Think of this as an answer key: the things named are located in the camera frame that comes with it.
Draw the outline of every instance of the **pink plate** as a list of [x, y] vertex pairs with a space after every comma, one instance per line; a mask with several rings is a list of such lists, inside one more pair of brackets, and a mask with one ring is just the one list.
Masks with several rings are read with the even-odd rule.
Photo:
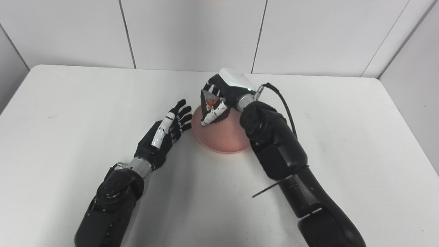
[[196, 139], [206, 148], [217, 153], [239, 153], [250, 147], [244, 129], [239, 125], [241, 114], [235, 109], [221, 122], [202, 126], [201, 106], [194, 111], [192, 131]]

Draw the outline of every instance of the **white robotic hand part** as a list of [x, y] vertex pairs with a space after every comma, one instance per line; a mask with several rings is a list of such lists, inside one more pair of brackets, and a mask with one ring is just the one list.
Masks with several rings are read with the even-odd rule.
[[213, 122], [215, 119], [217, 119], [221, 114], [223, 114], [228, 107], [226, 106], [226, 104], [224, 104], [224, 100], [223, 99], [219, 99], [220, 103], [218, 105], [217, 108], [212, 109], [209, 113], [206, 114], [206, 116], [201, 119], [201, 125], [202, 126], [206, 126], [208, 124], [210, 124], [211, 122]]
[[176, 135], [174, 131], [177, 130], [175, 129], [174, 124], [179, 125], [179, 128], [177, 129], [179, 129], [180, 134], [190, 128], [190, 124], [187, 124], [186, 122], [192, 119], [191, 114], [187, 115], [187, 113], [191, 111], [191, 107], [187, 106], [180, 110], [180, 108], [183, 107], [185, 104], [186, 100], [179, 101], [177, 105], [166, 114], [165, 118], [163, 118], [152, 139], [151, 145], [153, 147], [160, 149], [163, 143], [163, 139], [167, 134], [170, 134], [172, 138]]

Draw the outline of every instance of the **white wall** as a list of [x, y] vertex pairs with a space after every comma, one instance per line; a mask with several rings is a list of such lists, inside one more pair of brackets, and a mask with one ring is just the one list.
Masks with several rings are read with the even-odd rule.
[[[120, 1], [141, 69], [377, 77], [433, 0]], [[134, 67], [119, 0], [1, 0], [0, 22], [31, 68]]]
[[439, 4], [380, 80], [439, 173]]
[[28, 72], [26, 65], [0, 27], [0, 113]]
[[252, 70], [265, 0], [122, 0], [139, 69]]
[[133, 68], [117, 0], [1, 0], [0, 23], [30, 68]]
[[269, 0], [253, 72], [377, 77], [432, 1]]

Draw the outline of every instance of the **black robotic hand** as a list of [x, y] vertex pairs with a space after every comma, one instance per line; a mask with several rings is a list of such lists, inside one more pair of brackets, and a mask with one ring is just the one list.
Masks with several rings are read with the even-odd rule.
[[188, 114], [192, 108], [191, 106], [182, 108], [185, 104], [185, 99], [178, 101], [163, 120], [154, 123], [139, 142], [134, 157], [148, 160], [153, 170], [159, 169], [164, 164], [173, 144], [180, 139], [183, 132], [192, 127], [192, 114]]
[[218, 96], [219, 100], [207, 114], [203, 114], [201, 125], [214, 123], [223, 113], [227, 115], [227, 110], [230, 108], [242, 112], [249, 103], [255, 101], [254, 96], [257, 92], [252, 90], [252, 87], [252, 83], [244, 74], [232, 69], [221, 69], [202, 89], [202, 91], [211, 91], [211, 94]]
[[119, 162], [110, 168], [79, 225], [76, 247], [121, 245], [136, 203], [144, 193], [146, 177], [163, 165], [172, 145], [191, 128], [191, 107], [182, 108], [185, 104], [186, 100], [180, 100], [162, 121], [155, 122], [129, 164]]

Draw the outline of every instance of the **black fingertip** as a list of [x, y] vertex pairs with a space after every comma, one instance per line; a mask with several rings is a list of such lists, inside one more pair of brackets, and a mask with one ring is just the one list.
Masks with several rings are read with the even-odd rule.
[[217, 95], [217, 96], [218, 96], [218, 93], [219, 93], [219, 89], [218, 89], [218, 88], [216, 88], [216, 87], [214, 87], [214, 88], [212, 89], [212, 94], [214, 94], [214, 95]]
[[175, 133], [175, 137], [174, 138], [175, 138], [176, 141], [178, 141], [180, 139], [181, 133], [182, 133], [181, 131]]
[[215, 79], [216, 79], [217, 76], [220, 76], [220, 74], [216, 74], [216, 75], [210, 77], [209, 80], [208, 80], [208, 82], [209, 82], [210, 84], [212, 84], [212, 85], [215, 85]]
[[177, 102], [177, 104], [175, 105], [176, 109], [180, 109], [181, 107], [183, 107], [186, 104], [186, 99], [182, 99], [180, 101]]
[[187, 131], [187, 130], [189, 130], [191, 128], [192, 128], [192, 124], [191, 123], [187, 123], [187, 124], [185, 124], [185, 125], [183, 125], [181, 127], [181, 133], [183, 133], [183, 132], [185, 132], [185, 131]]
[[209, 89], [210, 89], [211, 86], [212, 86], [212, 85], [211, 85], [209, 82], [207, 82], [207, 83], [204, 85], [203, 90], [204, 90], [204, 91], [209, 91]]

